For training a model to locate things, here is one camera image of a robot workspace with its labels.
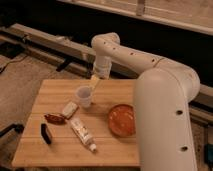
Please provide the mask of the yellow wooden stick tool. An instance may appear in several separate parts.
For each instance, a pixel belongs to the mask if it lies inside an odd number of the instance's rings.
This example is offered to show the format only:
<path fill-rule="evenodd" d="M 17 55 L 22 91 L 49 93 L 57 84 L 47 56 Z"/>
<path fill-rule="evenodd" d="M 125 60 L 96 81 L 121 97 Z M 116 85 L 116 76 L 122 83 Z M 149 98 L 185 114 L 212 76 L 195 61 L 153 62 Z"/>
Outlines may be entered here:
<path fill-rule="evenodd" d="M 99 82 L 100 82 L 100 78 L 98 76 L 96 75 L 91 76 L 89 87 L 91 88 L 92 91 L 96 89 Z"/>

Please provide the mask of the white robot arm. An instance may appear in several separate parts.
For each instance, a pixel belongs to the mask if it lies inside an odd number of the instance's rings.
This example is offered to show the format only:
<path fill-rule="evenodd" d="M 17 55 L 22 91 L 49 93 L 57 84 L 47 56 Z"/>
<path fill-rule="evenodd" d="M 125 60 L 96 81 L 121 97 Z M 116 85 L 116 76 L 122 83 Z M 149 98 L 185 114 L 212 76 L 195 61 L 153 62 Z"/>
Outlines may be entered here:
<path fill-rule="evenodd" d="M 114 61 L 139 74 L 133 90 L 142 171 L 197 171 L 188 103 L 200 90 L 194 69 L 120 44 L 115 33 L 96 35 L 94 74 L 110 75 Z"/>

